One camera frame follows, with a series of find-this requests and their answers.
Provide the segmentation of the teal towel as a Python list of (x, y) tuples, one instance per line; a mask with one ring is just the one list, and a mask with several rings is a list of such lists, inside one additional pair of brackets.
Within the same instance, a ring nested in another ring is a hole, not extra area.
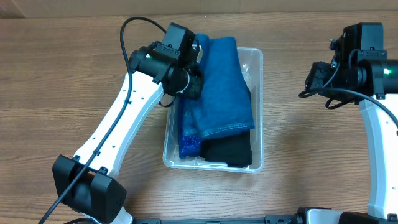
[(179, 140), (200, 142), (255, 128), (251, 94), (241, 72), (236, 39), (197, 38), (203, 48), (199, 69), (204, 74), (201, 97), (181, 99)]

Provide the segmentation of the blue glitter cloth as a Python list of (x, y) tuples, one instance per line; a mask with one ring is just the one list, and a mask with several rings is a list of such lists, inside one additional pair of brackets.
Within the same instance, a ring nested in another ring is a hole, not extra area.
[(179, 158), (197, 157), (201, 154), (201, 141), (196, 136), (180, 136)]

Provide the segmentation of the black cloth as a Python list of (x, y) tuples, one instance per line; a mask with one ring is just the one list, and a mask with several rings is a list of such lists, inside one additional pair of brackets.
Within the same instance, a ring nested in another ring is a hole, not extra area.
[(250, 132), (204, 140), (200, 156), (208, 162), (221, 162), (229, 167), (247, 167), (252, 164)]

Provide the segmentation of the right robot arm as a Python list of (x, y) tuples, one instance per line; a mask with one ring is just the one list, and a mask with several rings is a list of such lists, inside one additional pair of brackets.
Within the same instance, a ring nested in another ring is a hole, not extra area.
[(367, 213), (302, 208), (293, 223), (397, 223), (397, 61), (384, 50), (383, 25), (361, 22), (330, 41), (330, 63), (315, 62), (299, 94), (318, 94), (333, 110), (359, 106), (368, 140)]

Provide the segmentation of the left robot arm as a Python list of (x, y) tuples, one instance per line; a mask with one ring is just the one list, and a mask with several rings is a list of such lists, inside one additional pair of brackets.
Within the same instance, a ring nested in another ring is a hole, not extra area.
[(58, 156), (52, 167), (57, 202), (80, 213), (79, 223), (134, 221), (124, 208), (126, 189), (117, 181), (124, 156), (164, 95), (200, 97), (202, 55), (196, 35), (175, 23), (161, 41), (123, 55), (127, 72), (109, 111), (72, 157)]

